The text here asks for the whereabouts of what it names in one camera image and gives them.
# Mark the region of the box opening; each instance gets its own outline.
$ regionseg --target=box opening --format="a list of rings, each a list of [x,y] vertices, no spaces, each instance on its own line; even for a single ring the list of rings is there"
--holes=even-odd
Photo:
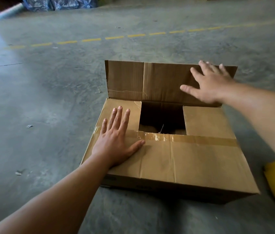
[[[142,102],[139,131],[186,135],[183,105]]]

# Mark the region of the forearm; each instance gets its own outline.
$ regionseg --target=forearm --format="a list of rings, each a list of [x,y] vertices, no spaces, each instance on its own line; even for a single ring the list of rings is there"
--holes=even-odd
[[[275,151],[275,92],[235,83],[221,94],[221,101],[240,111]]]
[[[77,233],[108,168],[102,157],[90,157],[1,221],[0,233]]]

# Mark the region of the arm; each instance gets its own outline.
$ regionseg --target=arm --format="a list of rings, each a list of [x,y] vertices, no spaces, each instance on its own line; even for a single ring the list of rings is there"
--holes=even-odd
[[[88,207],[109,168],[140,149],[140,140],[126,148],[130,110],[121,121],[122,107],[104,119],[92,155],[75,171],[0,222],[0,233],[77,233]]]
[[[240,111],[275,152],[275,92],[256,89],[234,81],[221,64],[219,69],[200,61],[202,72],[191,72],[200,89],[182,85],[180,89],[206,103],[225,103]]]

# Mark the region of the gray floor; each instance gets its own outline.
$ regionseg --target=gray floor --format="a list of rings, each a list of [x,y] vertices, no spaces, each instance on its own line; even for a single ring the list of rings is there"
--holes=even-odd
[[[0,20],[0,48],[27,46],[0,51],[0,220],[78,167],[107,97],[105,59],[205,59],[237,65],[239,81],[275,90],[275,24],[105,37],[270,20],[275,0],[22,12]],[[102,40],[56,44],[89,38]],[[28,47],[47,42],[54,44]],[[238,112],[225,112],[261,195],[218,206],[100,188],[80,233],[275,233],[275,200],[262,173],[275,154]]]

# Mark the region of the packing tape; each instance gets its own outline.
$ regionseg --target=packing tape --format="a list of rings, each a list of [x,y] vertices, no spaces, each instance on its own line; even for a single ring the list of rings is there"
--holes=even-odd
[[[153,140],[153,141],[171,141],[171,142],[182,142],[182,143],[239,147],[237,139],[235,138],[158,134],[158,133],[149,133],[149,132],[133,131],[133,130],[127,130],[126,137],[143,139],[143,140]]]

